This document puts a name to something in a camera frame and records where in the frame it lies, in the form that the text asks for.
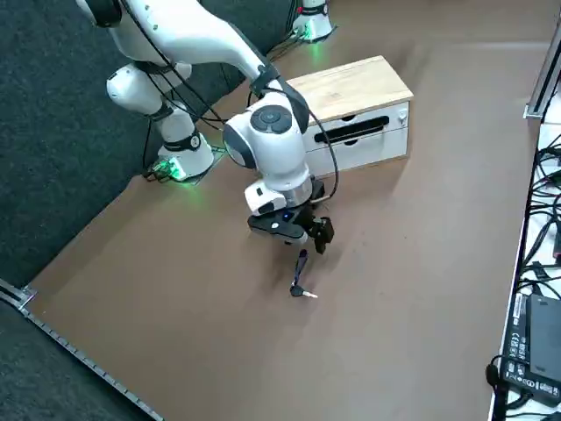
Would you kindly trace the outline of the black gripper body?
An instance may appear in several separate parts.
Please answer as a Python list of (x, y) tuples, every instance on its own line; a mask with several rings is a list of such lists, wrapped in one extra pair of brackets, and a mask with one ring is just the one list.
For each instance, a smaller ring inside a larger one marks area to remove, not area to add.
[(250, 216), (249, 228), (261, 235), (270, 235), (289, 245), (303, 245), (310, 236), (313, 225), (314, 208), (304, 204), (291, 209), (276, 210), (262, 216)]

